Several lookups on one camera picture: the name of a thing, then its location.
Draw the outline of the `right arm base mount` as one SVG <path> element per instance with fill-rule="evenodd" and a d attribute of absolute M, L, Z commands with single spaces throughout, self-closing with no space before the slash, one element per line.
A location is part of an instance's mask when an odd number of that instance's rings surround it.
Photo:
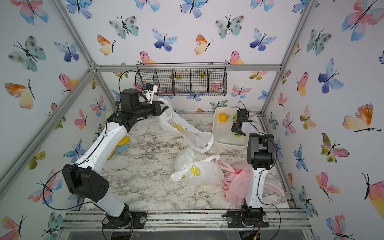
<path fill-rule="evenodd" d="M 241 205 L 239 211 L 227 211 L 222 215 L 229 228 L 268 228 L 269 219 L 262 207 Z"/>

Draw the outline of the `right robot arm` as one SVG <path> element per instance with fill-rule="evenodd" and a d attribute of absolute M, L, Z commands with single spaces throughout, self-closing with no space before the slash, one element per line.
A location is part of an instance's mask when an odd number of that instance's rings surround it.
<path fill-rule="evenodd" d="M 250 119 L 250 113 L 246 109 L 237 110 L 231 131 L 237 136 L 248 138 L 247 163 L 250 166 L 251 177 L 245 201 L 247 206 L 258 209 L 265 205 L 262 201 L 265 179 L 277 160 L 274 136 L 260 131 Z"/>

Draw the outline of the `pink plastic bag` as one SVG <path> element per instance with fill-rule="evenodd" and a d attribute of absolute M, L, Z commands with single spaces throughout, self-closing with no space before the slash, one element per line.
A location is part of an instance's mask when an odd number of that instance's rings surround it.
<path fill-rule="evenodd" d="M 229 174 L 222 181 L 224 197 L 227 202 L 239 206 L 249 192 L 251 170 L 248 163 L 229 165 L 224 160 L 216 160 L 215 164 Z"/>

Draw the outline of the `white printed plastic bag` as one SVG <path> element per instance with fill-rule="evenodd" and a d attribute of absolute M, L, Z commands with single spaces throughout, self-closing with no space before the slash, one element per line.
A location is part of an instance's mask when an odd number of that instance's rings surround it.
<path fill-rule="evenodd" d="M 172 131 L 184 138 L 187 144 L 194 150 L 205 153 L 213 145 L 214 134 L 201 132 L 173 111 L 172 104 L 164 99 L 158 99 L 168 107 L 160 116 L 158 122 L 163 130 Z"/>

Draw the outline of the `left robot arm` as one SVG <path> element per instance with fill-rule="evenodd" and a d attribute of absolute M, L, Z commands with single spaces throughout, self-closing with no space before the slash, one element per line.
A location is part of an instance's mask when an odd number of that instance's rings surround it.
<path fill-rule="evenodd" d="M 108 158 L 117 149 L 118 143 L 134 124 L 147 117 L 160 116 L 167 107 L 154 99 L 158 87 L 147 84 L 140 92 L 125 89 L 118 102 L 121 110 L 107 119 L 105 128 L 90 149 L 73 165 L 66 165 L 62 174 L 71 194 L 92 201 L 98 208 L 113 218 L 120 218 L 128 207 L 109 190 L 109 182 L 101 176 Z"/>

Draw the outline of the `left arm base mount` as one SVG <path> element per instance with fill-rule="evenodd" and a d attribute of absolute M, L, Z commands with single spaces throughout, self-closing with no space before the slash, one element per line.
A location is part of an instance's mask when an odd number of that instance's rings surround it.
<path fill-rule="evenodd" d="M 144 229 L 147 221 L 147 212 L 143 211 L 131 211 L 128 205 L 125 205 L 121 215 L 119 217 L 112 217 L 106 215 L 106 219 L 103 220 L 103 229 Z"/>

